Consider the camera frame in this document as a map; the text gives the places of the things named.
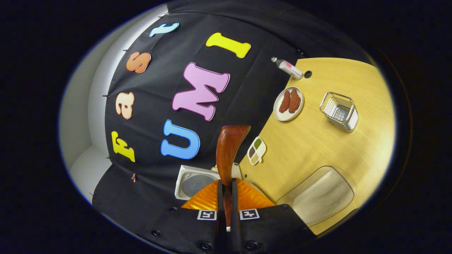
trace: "metal basket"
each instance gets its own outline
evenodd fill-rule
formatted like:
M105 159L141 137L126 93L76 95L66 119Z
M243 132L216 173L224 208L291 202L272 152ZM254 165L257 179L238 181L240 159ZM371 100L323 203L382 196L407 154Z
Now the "metal basket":
M325 114L330 122L346 132L352 132L358 122L358 111L353 100L341 94L326 93L320 104L320 111Z

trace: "blue letter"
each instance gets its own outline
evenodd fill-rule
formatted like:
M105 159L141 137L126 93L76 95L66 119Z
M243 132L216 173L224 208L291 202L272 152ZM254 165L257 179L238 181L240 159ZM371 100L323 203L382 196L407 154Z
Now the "blue letter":
M174 23L168 27L166 27L166 24L162 24L161 26L152 29L151 33L149 34L149 37L152 37L158 33L169 33L171 31L173 31L174 29L176 29L176 27L178 27L178 26L179 26L179 23Z
M190 140L190 145L187 148L174 146L169 144L166 139L163 140L160 147L160 152L164 156L171 155L177 158L188 160L193 158L198 153L199 137L194 131L173 125L171 120L166 120L163 126L163 134L165 136L174 134Z

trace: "wooden table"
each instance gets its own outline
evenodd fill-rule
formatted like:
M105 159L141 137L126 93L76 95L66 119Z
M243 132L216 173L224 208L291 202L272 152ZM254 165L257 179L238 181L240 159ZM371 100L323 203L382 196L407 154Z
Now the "wooden table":
M299 59L296 67L312 71L310 78L290 78L286 86L303 93L301 113L288 122L272 114L259 135L267 145L263 162L252 166L245 157L240 169L243 180L276 203L318 168L334 167L352 187L354 198L341 212L311 226L317 235L373 194L391 159L396 119L391 94L376 67L342 58ZM353 99L359 119L352 133L335 127L319 110L330 91Z

